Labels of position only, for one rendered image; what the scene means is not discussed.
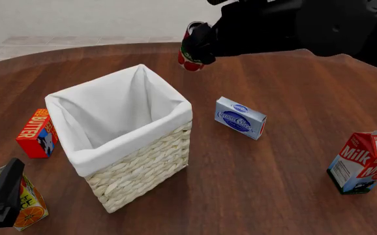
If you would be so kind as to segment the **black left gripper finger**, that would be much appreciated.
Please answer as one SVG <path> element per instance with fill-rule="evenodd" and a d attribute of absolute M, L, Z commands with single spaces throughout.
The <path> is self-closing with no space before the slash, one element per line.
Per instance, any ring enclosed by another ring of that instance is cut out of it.
<path fill-rule="evenodd" d="M 20 182 L 25 164 L 12 158 L 0 173 L 0 204 L 20 209 Z"/>

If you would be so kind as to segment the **red tomato sauce can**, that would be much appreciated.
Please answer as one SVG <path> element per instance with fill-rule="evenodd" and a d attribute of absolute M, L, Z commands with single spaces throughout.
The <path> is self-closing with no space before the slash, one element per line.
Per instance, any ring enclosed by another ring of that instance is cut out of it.
<path fill-rule="evenodd" d="M 187 71 L 197 72 L 204 68 L 205 64 L 200 60 L 204 56 L 199 52 L 211 26 L 208 23 L 194 21 L 189 23 L 178 52 L 178 63 Z"/>

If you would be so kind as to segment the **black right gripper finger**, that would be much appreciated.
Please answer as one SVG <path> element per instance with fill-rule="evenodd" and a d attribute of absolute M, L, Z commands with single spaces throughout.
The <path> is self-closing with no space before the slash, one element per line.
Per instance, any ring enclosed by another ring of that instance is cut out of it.
<path fill-rule="evenodd" d="M 209 65 L 216 61 L 211 52 L 214 31 L 208 23 L 189 23 L 182 40 L 183 57 L 190 62 Z"/>

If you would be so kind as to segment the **red butter box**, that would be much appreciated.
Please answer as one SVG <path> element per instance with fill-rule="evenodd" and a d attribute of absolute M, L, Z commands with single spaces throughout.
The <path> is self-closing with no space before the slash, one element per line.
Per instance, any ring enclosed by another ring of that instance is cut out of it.
<path fill-rule="evenodd" d="M 37 109 L 16 137 L 17 143 L 31 159 L 49 158 L 58 140 L 47 109 Z"/>

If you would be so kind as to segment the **red and white milk carton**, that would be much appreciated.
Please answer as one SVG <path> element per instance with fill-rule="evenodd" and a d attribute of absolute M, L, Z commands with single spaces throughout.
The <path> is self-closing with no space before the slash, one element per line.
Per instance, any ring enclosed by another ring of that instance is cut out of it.
<path fill-rule="evenodd" d="M 371 191 L 377 184 L 377 131 L 353 133 L 327 173 L 342 195 Z"/>

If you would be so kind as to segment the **wicker basket with white liner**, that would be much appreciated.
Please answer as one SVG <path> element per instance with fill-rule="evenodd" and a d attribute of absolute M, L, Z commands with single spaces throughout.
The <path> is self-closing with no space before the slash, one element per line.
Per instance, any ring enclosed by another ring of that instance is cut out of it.
<path fill-rule="evenodd" d="M 143 64 L 45 102 L 69 162 L 108 213 L 189 163 L 192 105 Z"/>

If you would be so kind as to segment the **orange juice carton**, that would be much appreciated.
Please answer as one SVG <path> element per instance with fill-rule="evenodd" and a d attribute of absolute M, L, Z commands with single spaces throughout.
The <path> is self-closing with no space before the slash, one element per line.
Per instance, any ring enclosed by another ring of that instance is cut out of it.
<path fill-rule="evenodd" d="M 19 215 L 13 225 L 18 231 L 25 230 L 49 215 L 42 195 L 25 174 L 21 177 L 20 182 L 20 208 Z"/>

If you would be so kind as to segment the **blue cream cheese box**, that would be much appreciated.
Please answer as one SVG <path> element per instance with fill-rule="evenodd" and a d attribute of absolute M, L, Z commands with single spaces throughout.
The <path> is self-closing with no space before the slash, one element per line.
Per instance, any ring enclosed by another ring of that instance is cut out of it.
<path fill-rule="evenodd" d="M 261 137 L 267 116 L 225 97 L 216 101 L 215 121 L 257 140 Z"/>

